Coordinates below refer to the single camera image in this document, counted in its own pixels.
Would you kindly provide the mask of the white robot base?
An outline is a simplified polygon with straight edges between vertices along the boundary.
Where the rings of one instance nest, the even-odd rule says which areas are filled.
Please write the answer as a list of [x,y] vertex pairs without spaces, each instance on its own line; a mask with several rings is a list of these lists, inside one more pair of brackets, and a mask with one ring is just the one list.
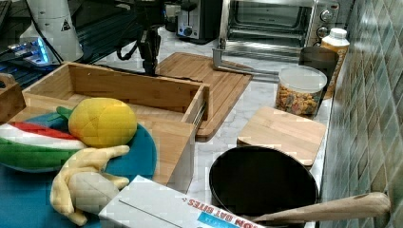
[[74,62],[83,57],[67,0],[25,0],[31,25],[20,36],[34,54],[26,58],[39,67]]

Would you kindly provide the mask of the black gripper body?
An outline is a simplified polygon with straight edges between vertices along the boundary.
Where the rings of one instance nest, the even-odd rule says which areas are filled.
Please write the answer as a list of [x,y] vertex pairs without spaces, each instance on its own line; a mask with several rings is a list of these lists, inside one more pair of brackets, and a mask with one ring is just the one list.
[[136,21],[142,26],[137,47],[146,75],[154,76],[158,64],[161,36],[158,29],[164,25],[164,0],[135,0]]

